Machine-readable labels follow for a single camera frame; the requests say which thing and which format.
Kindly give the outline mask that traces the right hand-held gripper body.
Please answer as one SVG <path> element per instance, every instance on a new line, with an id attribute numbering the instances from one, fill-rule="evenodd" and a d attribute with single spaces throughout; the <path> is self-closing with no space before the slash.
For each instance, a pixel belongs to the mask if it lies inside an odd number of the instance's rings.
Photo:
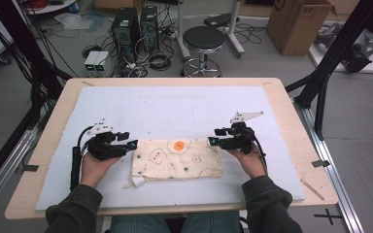
<path id="1" fill-rule="evenodd" d="M 230 120 L 231 138 L 220 139 L 219 147 L 223 150 L 240 150 L 244 154 L 252 150 L 252 146 L 258 146 L 259 140 L 254 130 L 246 124 L 246 121 L 263 115 L 263 112 L 236 113 Z"/>

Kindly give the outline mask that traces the white power supply box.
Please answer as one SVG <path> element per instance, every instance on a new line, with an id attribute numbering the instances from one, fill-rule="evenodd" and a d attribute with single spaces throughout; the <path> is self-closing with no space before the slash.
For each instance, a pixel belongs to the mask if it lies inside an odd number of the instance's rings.
<path id="1" fill-rule="evenodd" d="M 85 60 L 85 68 L 87 69 L 88 72 L 94 71 L 95 70 L 95 63 L 96 59 L 98 57 L 99 52 L 97 50 L 92 50 L 86 60 Z"/>
<path id="2" fill-rule="evenodd" d="M 94 62 L 94 67 L 97 72 L 104 72 L 105 71 L 105 62 L 109 57 L 109 53 L 107 51 L 99 51 Z"/>

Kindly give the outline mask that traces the white table leg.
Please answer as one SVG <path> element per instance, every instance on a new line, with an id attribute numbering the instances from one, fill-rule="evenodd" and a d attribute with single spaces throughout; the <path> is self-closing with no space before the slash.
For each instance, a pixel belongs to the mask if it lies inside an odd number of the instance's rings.
<path id="1" fill-rule="evenodd" d="M 234 48 L 234 51 L 236 52 L 236 56 L 238 58 L 240 58 L 245 53 L 244 48 L 242 47 L 241 43 L 239 42 L 239 40 L 237 39 L 235 35 L 235 26 L 236 26 L 240 6 L 241 6 L 241 0 L 233 0 L 229 27 L 227 31 L 227 37 L 229 39 L 229 42 Z"/>
<path id="2" fill-rule="evenodd" d="M 181 50 L 181 53 L 183 55 L 183 59 L 188 60 L 188 59 L 190 59 L 190 53 L 189 53 L 188 48 L 184 45 L 184 38 L 183 38 L 183 34 L 184 34 L 184 20 L 183 20 L 184 0 L 177 0 L 177 3 L 178 3 L 178 5 L 177 5 L 177 9 L 178 9 L 178 29 L 177 29 L 177 33 L 176 33 L 176 38 L 177 38 L 177 42 L 178 42 L 179 48 Z"/>

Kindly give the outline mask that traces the large black computer tower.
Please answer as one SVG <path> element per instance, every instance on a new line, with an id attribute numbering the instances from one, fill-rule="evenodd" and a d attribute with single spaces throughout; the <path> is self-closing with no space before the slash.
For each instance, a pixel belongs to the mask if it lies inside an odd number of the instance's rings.
<path id="1" fill-rule="evenodd" d="M 114 42 L 128 61 L 136 61 L 141 39 L 138 12 L 135 8 L 120 8 L 111 26 Z"/>

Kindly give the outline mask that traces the thin wooden stick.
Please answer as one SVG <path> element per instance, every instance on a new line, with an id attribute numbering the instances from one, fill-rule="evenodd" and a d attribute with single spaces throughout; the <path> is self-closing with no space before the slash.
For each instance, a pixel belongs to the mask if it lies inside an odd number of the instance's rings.
<path id="1" fill-rule="evenodd" d="M 315 189 L 313 188 L 309 183 L 304 181 L 303 179 L 300 179 L 300 181 L 308 188 L 310 189 L 319 199 L 324 201 L 324 197 Z"/>

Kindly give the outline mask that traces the person's right hand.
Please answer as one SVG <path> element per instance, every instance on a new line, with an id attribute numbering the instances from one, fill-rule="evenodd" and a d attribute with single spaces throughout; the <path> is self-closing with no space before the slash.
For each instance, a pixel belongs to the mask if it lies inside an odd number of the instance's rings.
<path id="1" fill-rule="evenodd" d="M 252 150 L 247 154 L 240 150 L 230 150 L 229 153 L 238 159 L 243 170 L 251 179 L 266 175 L 257 146 L 252 146 Z"/>

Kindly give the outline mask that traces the brown cardboard box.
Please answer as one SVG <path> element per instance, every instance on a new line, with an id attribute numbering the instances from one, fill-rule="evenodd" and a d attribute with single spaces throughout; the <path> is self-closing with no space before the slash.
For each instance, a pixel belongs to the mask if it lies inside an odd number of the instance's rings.
<path id="1" fill-rule="evenodd" d="M 275 0 L 267 35 L 280 55 L 306 55 L 332 9 L 328 0 Z"/>

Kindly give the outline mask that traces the round white table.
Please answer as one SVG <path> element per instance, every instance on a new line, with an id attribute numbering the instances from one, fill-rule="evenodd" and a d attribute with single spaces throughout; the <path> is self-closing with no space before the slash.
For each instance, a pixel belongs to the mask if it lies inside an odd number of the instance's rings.
<path id="1" fill-rule="evenodd" d="M 26 0 L 23 6 L 29 14 L 40 15 L 64 9 L 76 11 L 78 0 Z"/>

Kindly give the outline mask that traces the white foam mat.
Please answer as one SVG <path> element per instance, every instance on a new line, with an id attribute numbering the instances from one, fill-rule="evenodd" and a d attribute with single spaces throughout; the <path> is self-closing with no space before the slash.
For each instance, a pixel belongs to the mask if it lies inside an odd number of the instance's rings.
<path id="1" fill-rule="evenodd" d="M 102 118 L 132 140 L 208 139 L 228 127 L 236 113 L 263 112 L 248 120 L 266 154 L 272 180 L 295 201 L 305 198 L 281 129 L 261 86 L 89 86 L 81 90 L 51 159 L 37 209 L 59 203 L 69 192 L 72 148 L 89 139 L 85 128 Z M 242 203 L 247 179 L 238 161 L 222 158 L 219 178 L 129 183 L 133 152 L 115 164 L 98 186 L 105 208 L 169 207 Z"/>

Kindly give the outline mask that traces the cream printed cloth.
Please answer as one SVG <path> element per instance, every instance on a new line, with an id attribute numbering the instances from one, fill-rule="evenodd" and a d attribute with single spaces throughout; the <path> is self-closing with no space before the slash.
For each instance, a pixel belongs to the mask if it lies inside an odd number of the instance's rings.
<path id="1" fill-rule="evenodd" d="M 207 139 L 141 140 L 124 188 L 149 181 L 219 178 L 222 173 L 221 155 Z"/>

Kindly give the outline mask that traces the flat black case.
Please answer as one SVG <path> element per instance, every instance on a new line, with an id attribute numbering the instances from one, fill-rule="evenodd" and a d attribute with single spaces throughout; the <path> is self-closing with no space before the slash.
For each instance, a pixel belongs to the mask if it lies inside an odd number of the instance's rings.
<path id="1" fill-rule="evenodd" d="M 215 17 L 207 17 L 204 19 L 204 23 L 207 26 L 219 28 L 226 27 L 230 25 L 231 14 L 222 14 Z"/>

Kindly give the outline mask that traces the slim black computer tower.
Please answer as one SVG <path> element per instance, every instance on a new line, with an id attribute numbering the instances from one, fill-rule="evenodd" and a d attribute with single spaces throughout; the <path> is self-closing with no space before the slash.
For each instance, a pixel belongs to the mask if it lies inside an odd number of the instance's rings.
<path id="1" fill-rule="evenodd" d="M 144 51 L 158 49 L 157 6 L 144 6 L 140 17 Z"/>

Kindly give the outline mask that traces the black round stool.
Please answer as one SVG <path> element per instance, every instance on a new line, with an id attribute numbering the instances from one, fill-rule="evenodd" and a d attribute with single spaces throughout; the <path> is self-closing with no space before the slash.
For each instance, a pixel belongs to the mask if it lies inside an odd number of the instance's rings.
<path id="1" fill-rule="evenodd" d="M 221 76 L 220 66 L 208 58 L 210 53 L 220 50 L 225 38 L 221 31 L 210 26 L 195 26 L 188 29 L 183 35 L 184 46 L 191 51 L 196 51 L 198 57 L 188 59 L 181 75 L 192 78 L 196 75 L 204 78 L 218 78 Z"/>

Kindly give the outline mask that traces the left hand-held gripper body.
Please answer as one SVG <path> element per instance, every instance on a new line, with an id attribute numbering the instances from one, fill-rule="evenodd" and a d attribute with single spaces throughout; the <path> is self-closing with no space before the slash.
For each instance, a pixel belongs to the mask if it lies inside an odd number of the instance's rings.
<path id="1" fill-rule="evenodd" d="M 88 151 L 97 159 L 105 160 L 125 156 L 128 152 L 127 145 L 113 145 L 117 141 L 114 127 L 105 118 L 96 122 L 86 132 L 91 138 L 86 142 Z"/>

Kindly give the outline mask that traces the person's left hand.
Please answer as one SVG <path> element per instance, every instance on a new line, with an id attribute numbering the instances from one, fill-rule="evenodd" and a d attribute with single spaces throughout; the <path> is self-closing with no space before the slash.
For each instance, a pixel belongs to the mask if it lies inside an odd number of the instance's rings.
<path id="1" fill-rule="evenodd" d="M 80 184 L 95 188 L 118 161 L 120 161 L 119 157 L 99 160 L 87 152 L 83 157 Z"/>

